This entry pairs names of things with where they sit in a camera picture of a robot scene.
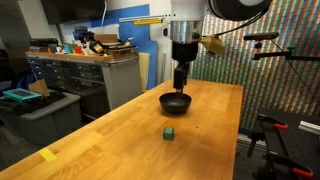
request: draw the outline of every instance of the yellow label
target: yellow label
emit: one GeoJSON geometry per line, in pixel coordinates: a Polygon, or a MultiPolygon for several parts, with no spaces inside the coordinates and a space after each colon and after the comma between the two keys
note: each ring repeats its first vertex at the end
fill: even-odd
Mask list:
{"type": "Polygon", "coordinates": [[[53,161],[57,159],[57,156],[54,155],[48,148],[43,148],[39,151],[39,154],[47,161],[53,161]]]}

